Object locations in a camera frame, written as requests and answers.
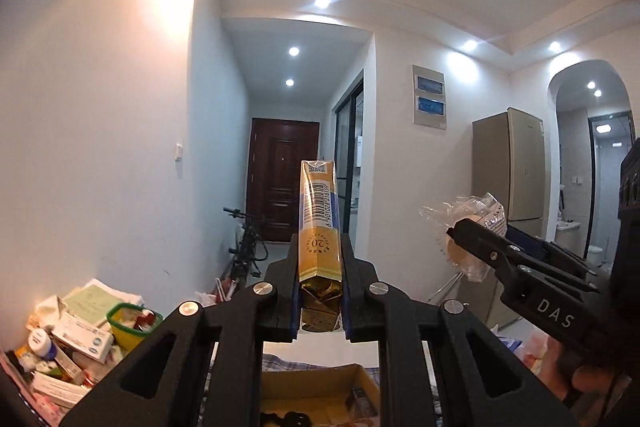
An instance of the bottle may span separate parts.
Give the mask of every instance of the bottle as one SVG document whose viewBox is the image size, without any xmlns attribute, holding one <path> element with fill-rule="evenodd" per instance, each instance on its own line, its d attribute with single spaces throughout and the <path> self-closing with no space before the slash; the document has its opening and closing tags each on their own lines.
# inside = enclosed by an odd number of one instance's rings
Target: bottle
<svg viewBox="0 0 640 427">
<path fill-rule="evenodd" d="M 47 331 L 41 328 L 29 333 L 27 345 L 29 346 L 29 349 L 33 351 L 34 355 L 39 356 L 43 360 L 49 361 L 56 358 L 58 348 L 53 342 L 51 342 Z"/>
</svg>

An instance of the brown front door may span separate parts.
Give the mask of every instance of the brown front door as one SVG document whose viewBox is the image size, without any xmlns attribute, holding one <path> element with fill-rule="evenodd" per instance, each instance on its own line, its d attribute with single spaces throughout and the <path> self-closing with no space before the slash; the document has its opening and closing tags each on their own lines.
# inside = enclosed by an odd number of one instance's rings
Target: brown front door
<svg viewBox="0 0 640 427">
<path fill-rule="evenodd" d="M 265 241 L 291 240 L 298 231 L 300 162 L 318 159 L 317 122 L 254 118 L 249 147 L 246 211 L 265 217 Z"/>
</svg>

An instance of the metal screw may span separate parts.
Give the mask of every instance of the metal screw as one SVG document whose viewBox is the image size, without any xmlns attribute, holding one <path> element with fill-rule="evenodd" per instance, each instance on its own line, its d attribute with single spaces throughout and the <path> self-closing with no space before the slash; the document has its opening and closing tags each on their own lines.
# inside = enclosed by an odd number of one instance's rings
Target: metal screw
<svg viewBox="0 0 640 427">
<path fill-rule="evenodd" d="M 254 286 L 254 293 L 257 295 L 268 295 L 273 290 L 273 285 L 270 282 L 258 282 Z"/>
<path fill-rule="evenodd" d="M 444 309 L 452 315 L 458 315 L 465 310 L 465 307 L 462 305 L 462 302 L 449 299 L 444 303 Z"/>
<path fill-rule="evenodd" d="M 198 312 L 198 308 L 199 306 L 197 302 L 187 301 L 187 302 L 183 302 L 178 308 L 178 310 L 182 315 L 185 315 L 186 317 L 188 317 L 190 315 L 196 314 Z"/>
<path fill-rule="evenodd" d="M 389 286 L 380 281 L 372 282 L 369 285 L 369 291 L 373 293 L 373 295 L 384 295 L 389 291 Z"/>
</svg>

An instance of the finger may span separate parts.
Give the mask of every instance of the finger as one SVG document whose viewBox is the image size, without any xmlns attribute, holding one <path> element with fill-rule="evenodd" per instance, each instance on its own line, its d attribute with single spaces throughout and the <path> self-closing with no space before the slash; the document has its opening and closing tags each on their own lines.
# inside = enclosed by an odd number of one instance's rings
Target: finger
<svg viewBox="0 0 640 427">
<path fill-rule="evenodd" d="M 579 367 L 572 378 L 572 386 L 583 393 L 607 394 L 614 373 L 601 367 Z"/>
<path fill-rule="evenodd" d="M 546 353 L 542 359 L 542 367 L 540 368 L 538 378 L 540 378 L 540 381 L 560 400 L 564 400 L 570 387 L 569 383 L 558 371 L 558 358 L 562 355 L 562 344 L 549 337 L 546 347 Z"/>
<path fill-rule="evenodd" d="M 546 353 L 545 358 L 549 357 L 549 360 L 553 360 L 554 362 L 560 358 L 562 352 L 564 351 L 564 347 L 561 343 L 555 340 L 553 337 L 549 337 L 546 341 Z"/>
</svg>

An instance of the sink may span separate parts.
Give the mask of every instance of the sink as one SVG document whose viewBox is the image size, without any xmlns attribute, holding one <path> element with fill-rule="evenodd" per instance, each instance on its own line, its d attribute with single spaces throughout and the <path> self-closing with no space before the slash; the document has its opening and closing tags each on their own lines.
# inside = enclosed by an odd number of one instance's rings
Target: sink
<svg viewBox="0 0 640 427">
<path fill-rule="evenodd" d="M 580 223 L 577 221 L 558 221 L 556 224 L 556 230 L 573 230 L 580 227 Z"/>
</svg>

